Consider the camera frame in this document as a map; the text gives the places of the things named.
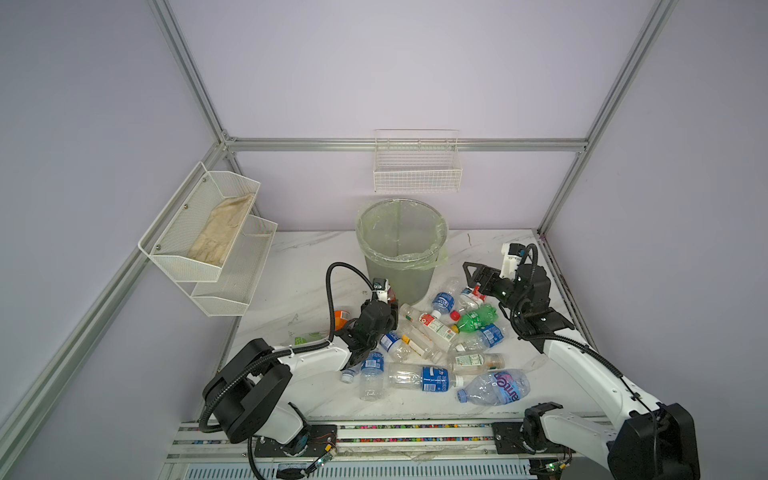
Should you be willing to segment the large crushed purple label bottle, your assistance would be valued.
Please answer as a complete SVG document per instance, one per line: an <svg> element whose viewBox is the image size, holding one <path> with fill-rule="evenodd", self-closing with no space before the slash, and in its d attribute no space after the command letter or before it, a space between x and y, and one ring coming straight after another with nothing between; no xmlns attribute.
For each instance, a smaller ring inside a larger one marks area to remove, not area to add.
<svg viewBox="0 0 768 480"><path fill-rule="evenodd" d="M531 386L526 373L519 369L494 370L477 376L457 391L460 403L502 406L522 400Z"/></svg>

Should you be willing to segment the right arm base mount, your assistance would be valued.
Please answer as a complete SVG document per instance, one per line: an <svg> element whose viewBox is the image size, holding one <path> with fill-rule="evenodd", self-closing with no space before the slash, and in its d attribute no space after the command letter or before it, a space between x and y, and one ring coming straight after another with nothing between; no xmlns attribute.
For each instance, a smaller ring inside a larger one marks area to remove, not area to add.
<svg viewBox="0 0 768 480"><path fill-rule="evenodd" d="M555 455L569 452L567 447L549 440L530 439L522 421L493 422L491 429L496 453L500 455Z"/></svg>

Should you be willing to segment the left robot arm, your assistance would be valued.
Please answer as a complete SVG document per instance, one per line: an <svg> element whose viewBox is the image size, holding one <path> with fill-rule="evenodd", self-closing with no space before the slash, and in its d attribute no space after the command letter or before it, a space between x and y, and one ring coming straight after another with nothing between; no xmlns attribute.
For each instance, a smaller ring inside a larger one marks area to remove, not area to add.
<svg viewBox="0 0 768 480"><path fill-rule="evenodd" d="M308 422L283 398L288 386L360 365L397 328L397 317L395 303L371 299L333 338L290 347L248 342L204 387L198 429L234 444L254 436L281 446L304 441Z"/></svg>

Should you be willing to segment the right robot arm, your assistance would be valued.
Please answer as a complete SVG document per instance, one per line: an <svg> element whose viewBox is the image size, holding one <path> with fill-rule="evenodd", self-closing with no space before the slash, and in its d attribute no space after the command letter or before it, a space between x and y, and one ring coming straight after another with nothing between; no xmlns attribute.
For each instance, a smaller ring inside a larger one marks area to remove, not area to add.
<svg viewBox="0 0 768 480"><path fill-rule="evenodd" d="M691 414L644 391L587 345L575 325L551 307L551 283L543 269L524 264L508 277L475 262L462 268L469 286L497 301L516 336L560 366L610 423L584 419L557 402L540 403L524 413L519 437L527 449L566 447L615 479L700 478Z"/></svg>

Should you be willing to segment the long clear blue label bottle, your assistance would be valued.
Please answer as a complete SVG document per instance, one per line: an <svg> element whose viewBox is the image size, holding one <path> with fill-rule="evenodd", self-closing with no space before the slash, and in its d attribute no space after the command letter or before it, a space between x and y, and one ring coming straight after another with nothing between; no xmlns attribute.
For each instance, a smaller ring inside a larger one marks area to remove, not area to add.
<svg viewBox="0 0 768 480"><path fill-rule="evenodd" d="M388 384L396 389L444 393L465 385L462 376L438 366L393 363L385 373Z"/></svg>

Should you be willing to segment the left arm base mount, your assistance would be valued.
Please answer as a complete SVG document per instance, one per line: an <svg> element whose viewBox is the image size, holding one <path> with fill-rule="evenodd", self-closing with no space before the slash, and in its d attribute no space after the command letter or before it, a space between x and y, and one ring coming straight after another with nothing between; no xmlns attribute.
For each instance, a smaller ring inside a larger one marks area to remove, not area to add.
<svg viewBox="0 0 768 480"><path fill-rule="evenodd" d="M335 424L309 424L287 444L274 439L256 436L253 439L256 458L319 457L326 447L335 444L338 427Z"/></svg>

